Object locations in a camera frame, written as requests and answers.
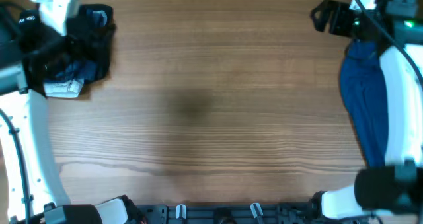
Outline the black t-shirt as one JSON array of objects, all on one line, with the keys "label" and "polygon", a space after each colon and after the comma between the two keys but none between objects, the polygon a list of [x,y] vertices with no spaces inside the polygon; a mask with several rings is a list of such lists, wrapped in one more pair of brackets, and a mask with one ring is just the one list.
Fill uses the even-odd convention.
[{"label": "black t-shirt", "polygon": [[41,22],[37,10],[20,13],[19,43],[22,51],[31,54],[30,71],[44,83],[77,80],[89,84],[105,78],[116,31],[114,9],[104,4],[81,5],[65,25],[67,35],[61,36]]}]

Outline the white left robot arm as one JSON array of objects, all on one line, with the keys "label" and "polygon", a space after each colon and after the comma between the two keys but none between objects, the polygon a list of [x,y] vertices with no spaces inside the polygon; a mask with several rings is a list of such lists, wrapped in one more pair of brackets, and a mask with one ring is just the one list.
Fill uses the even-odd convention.
[{"label": "white left robot arm", "polygon": [[70,202],[52,154],[48,102],[32,55],[19,42],[1,44],[1,148],[10,223],[134,223],[120,196],[101,204]]}]

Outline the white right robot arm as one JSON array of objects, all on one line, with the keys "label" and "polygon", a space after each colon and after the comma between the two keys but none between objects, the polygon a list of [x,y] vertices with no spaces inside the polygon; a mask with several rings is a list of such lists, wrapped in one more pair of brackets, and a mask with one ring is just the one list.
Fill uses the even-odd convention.
[{"label": "white right robot arm", "polygon": [[344,105],[367,167],[313,200],[315,217],[422,215],[422,19],[415,0],[324,0],[313,26],[351,38],[340,71]]}]

